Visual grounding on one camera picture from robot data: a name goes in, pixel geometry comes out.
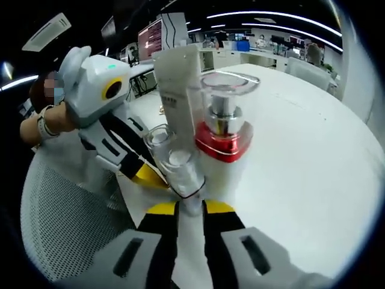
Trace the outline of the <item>person's left hand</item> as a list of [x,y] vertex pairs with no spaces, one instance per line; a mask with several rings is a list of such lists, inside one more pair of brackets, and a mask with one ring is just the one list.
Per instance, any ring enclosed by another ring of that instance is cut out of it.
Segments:
[[53,134],[70,132],[76,129],[70,114],[67,112],[66,103],[62,102],[52,108],[48,108],[44,114],[45,124]]

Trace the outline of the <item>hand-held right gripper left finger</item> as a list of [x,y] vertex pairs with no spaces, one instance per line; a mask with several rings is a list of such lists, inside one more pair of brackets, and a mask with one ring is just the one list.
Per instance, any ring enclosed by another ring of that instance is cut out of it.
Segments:
[[178,215],[179,202],[151,207],[137,229],[121,233],[94,254],[88,270],[58,281],[58,288],[170,288]]

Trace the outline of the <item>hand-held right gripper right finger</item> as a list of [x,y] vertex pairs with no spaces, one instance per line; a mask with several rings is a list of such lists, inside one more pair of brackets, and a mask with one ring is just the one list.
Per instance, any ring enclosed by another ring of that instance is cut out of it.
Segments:
[[331,280],[295,266],[288,251],[235,210],[217,200],[203,201],[205,256],[214,288],[330,288]]

